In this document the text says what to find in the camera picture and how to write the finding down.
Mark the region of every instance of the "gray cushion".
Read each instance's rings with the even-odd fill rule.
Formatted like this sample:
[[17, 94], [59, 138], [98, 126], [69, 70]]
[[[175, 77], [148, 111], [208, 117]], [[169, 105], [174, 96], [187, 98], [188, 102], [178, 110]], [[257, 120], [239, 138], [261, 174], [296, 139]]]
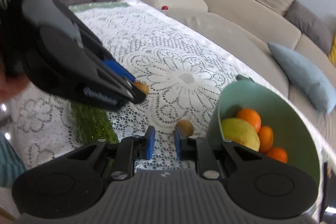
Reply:
[[284, 18], [309, 37], [325, 54], [330, 53], [333, 34], [308, 8], [295, 0]]
[[314, 107], [322, 113], [332, 112], [336, 91], [323, 72], [289, 48], [274, 43], [268, 43], [268, 48], [289, 80], [307, 95]]

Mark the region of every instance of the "lemon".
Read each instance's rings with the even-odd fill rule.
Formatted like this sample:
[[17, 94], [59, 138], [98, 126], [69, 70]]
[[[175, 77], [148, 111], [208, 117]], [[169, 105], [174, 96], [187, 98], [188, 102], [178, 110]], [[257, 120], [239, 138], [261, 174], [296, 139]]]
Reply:
[[233, 140], [255, 151], [259, 151], [260, 140], [253, 126], [239, 118], [221, 120], [225, 139]]

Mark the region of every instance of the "person's hand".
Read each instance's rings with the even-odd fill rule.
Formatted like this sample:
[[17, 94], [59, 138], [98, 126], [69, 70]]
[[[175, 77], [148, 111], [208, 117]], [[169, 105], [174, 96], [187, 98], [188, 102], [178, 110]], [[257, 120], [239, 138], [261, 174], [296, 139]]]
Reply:
[[17, 77], [6, 76], [4, 64], [0, 61], [0, 102], [19, 94], [29, 83], [30, 81], [25, 75]]

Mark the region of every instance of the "teal cloth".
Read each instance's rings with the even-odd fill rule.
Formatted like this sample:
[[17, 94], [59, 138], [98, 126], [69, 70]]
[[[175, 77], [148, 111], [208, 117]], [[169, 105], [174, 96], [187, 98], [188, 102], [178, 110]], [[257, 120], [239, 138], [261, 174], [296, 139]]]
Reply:
[[290, 48], [268, 43], [273, 57], [284, 70], [289, 80], [322, 113], [330, 113], [336, 105], [336, 91], [323, 72], [303, 55]]
[[0, 186], [11, 188], [15, 179], [26, 171], [22, 160], [0, 133]]

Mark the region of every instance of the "blue gripper pad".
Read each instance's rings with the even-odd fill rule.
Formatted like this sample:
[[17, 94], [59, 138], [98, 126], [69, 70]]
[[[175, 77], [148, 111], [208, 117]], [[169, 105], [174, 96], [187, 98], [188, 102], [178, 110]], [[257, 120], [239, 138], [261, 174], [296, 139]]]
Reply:
[[175, 150], [176, 150], [176, 156], [178, 160], [181, 160], [181, 150], [180, 150], [180, 137], [177, 133], [177, 130], [174, 130], [174, 143], [175, 143]]
[[150, 160], [153, 156], [153, 151], [154, 151], [154, 144], [155, 144], [155, 128], [154, 127], [149, 127], [147, 129], [147, 132], [145, 134], [145, 137], [147, 138], [147, 160]]
[[126, 77], [129, 81], [135, 82], [135, 77], [115, 60], [103, 60], [103, 63], [113, 70], [117, 75]]

